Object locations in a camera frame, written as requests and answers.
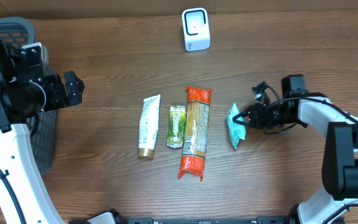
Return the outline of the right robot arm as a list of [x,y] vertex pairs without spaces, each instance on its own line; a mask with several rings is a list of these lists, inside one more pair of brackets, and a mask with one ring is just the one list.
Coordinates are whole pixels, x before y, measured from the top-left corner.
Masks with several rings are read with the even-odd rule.
[[240,111],[233,105],[227,114],[233,145],[246,136],[247,128],[273,135],[297,124],[311,126],[324,138],[322,186],[288,216],[257,217],[257,223],[344,223],[342,214],[358,207],[358,117],[340,109],[322,93],[306,89],[303,75],[281,80],[282,95],[271,102],[266,82],[253,86],[256,102]]

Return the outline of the orange noodle package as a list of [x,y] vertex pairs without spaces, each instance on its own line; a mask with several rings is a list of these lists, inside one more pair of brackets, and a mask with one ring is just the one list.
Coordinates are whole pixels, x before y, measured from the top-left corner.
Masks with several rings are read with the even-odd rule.
[[183,150],[178,178],[190,173],[203,180],[212,90],[186,86],[188,94]]

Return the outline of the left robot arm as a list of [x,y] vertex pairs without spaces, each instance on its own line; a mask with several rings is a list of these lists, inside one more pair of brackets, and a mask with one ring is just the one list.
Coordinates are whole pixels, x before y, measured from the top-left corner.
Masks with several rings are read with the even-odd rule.
[[31,146],[27,118],[82,102],[84,83],[74,72],[45,75],[42,44],[21,49],[0,40],[0,208],[7,223],[63,223]]

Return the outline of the white cream tube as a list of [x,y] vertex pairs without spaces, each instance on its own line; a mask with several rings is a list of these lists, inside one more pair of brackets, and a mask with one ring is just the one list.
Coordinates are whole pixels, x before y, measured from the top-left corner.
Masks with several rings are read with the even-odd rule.
[[145,98],[139,122],[138,158],[153,159],[158,136],[161,95]]

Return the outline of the green snack pouch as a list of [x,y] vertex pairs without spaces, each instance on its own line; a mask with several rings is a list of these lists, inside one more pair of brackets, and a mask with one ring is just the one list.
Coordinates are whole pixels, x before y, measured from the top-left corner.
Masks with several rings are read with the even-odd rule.
[[183,105],[171,105],[168,125],[167,146],[181,148],[184,143],[186,108]]

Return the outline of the teal wet wipes pack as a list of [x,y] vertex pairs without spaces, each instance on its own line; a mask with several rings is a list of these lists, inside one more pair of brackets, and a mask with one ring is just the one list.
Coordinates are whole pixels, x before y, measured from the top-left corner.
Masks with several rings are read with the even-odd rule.
[[246,139],[246,127],[242,124],[235,123],[233,121],[233,117],[240,113],[239,108],[234,102],[232,107],[227,112],[227,127],[229,131],[229,139],[235,150],[237,150],[237,146],[240,140]]

